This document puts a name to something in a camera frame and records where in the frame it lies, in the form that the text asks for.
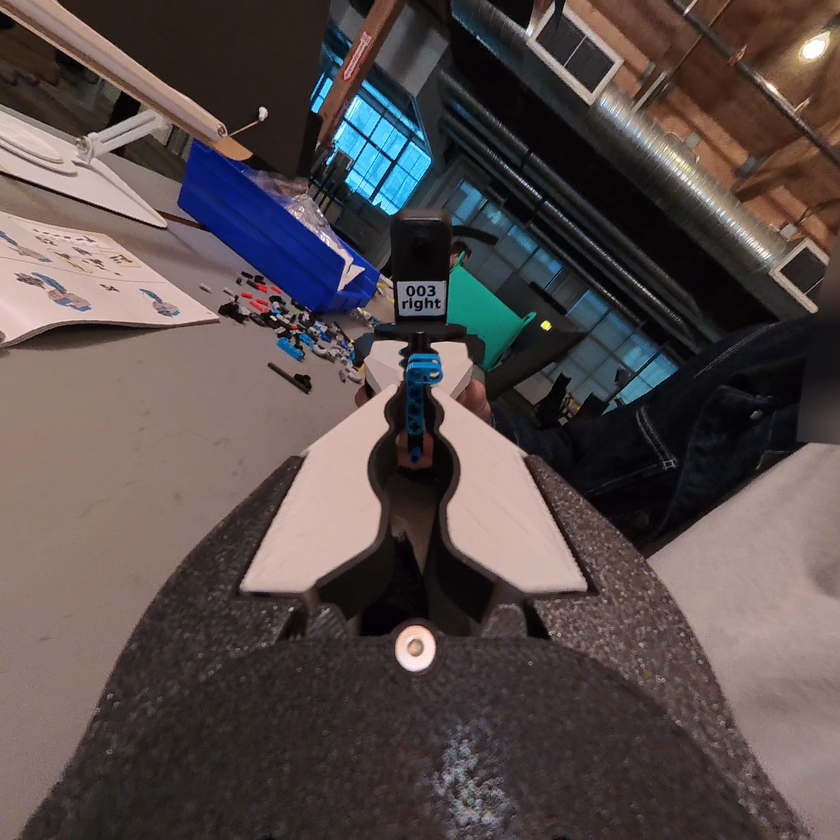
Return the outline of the large paned window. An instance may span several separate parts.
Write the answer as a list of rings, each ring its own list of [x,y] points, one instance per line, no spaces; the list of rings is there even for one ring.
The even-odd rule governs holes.
[[[351,192],[389,215],[407,205],[433,163],[415,100],[378,77],[362,82],[334,146],[351,160]]]

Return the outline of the silver ventilation duct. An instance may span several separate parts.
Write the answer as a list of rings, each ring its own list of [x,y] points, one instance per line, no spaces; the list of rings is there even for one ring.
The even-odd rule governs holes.
[[[770,276],[793,246],[680,150],[614,82],[588,106],[527,47],[529,25],[520,26],[492,2],[450,6],[469,35],[773,315],[816,312],[817,304]]]

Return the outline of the grey desk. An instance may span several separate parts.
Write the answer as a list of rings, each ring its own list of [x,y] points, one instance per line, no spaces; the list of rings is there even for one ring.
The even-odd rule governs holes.
[[[290,455],[354,409],[308,355],[304,395],[253,323],[56,329],[2,351],[2,838],[72,755],[156,592]]]

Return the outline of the teal board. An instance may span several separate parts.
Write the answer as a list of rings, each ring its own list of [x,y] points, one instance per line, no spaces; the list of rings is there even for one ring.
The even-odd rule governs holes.
[[[463,267],[466,255],[458,257],[448,279],[447,321],[466,328],[485,344],[479,367],[489,372],[509,351],[522,330],[536,316],[519,316]]]

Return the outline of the open instruction booklet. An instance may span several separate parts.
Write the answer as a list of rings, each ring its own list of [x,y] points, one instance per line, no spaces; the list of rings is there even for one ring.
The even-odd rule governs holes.
[[[1,346],[52,329],[163,329],[219,321],[104,234],[1,213]]]

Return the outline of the white shirt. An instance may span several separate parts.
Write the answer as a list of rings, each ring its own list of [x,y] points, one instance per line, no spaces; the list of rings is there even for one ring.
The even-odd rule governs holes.
[[[838,838],[839,447],[807,444],[650,561],[763,769]]]

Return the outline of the blue storage bin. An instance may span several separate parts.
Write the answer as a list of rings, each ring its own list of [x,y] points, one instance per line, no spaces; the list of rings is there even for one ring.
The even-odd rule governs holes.
[[[178,205],[305,307],[325,313],[366,308],[379,271],[350,248],[361,272],[339,289],[344,259],[282,208],[251,174],[245,163],[194,140]]]

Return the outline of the blue L-shaped brick beam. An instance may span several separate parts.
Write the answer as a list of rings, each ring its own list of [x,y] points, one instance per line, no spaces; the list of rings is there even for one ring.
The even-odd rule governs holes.
[[[429,386],[443,380],[443,367],[438,353],[412,353],[406,363],[405,430],[409,462],[419,466],[424,456],[425,395]]]

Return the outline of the person's right forearm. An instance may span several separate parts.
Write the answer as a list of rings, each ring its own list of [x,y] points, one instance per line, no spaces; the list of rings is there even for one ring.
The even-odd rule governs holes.
[[[538,429],[495,404],[489,424],[649,549],[805,446],[800,401],[815,335],[815,314],[743,330],[594,419]]]

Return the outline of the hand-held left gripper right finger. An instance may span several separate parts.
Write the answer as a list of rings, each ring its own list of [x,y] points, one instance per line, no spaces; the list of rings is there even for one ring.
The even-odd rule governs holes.
[[[587,593],[587,576],[516,445],[433,388],[442,489],[425,577],[430,617],[463,636],[544,635],[534,604]]]

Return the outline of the black brick axle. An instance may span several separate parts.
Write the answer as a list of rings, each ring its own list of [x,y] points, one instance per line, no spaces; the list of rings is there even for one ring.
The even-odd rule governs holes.
[[[312,381],[309,374],[291,374],[274,362],[268,362],[267,367],[280,376],[284,381],[296,387],[299,391],[306,394],[311,393]]]

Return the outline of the person's right hand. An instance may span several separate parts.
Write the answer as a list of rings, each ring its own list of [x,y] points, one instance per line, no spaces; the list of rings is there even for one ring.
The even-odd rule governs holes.
[[[456,397],[456,401],[475,414],[481,421],[490,425],[494,424],[491,405],[487,399],[483,382],[471,379],[465,389]]]

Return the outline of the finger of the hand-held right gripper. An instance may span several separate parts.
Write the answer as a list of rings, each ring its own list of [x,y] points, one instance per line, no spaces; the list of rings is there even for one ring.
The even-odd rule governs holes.
[[[394,387],[405,377],[408,342],[379,337],[363,337],[363,394],[375,396]]]
[[[432,342],[441,363],[443,378],[434,388],[450,397],[459,397],[473,378],[474,363],[462,341]]]

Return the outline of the pile of small brick pieces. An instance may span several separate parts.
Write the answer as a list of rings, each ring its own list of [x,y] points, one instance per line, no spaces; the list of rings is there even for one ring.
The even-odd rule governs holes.
[[[240,325],[251,322],[269,330],[277,340],[286,337],[309,356],[335,364],[342,382],[361,385],[363,362],[357,359],[354,342],[345,329],[324,314],[317,313],[290,297],[265,276],[242,271],[223,287],[224,302],[217,313]]]

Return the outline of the black ceiling pipe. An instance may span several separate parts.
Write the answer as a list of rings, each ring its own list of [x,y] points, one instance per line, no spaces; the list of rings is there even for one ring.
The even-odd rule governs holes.
[[[670,2],[677,14],[804,142],[838,166],[838,2]],[[825,55],[799,61],[809,38],[832,35]]]

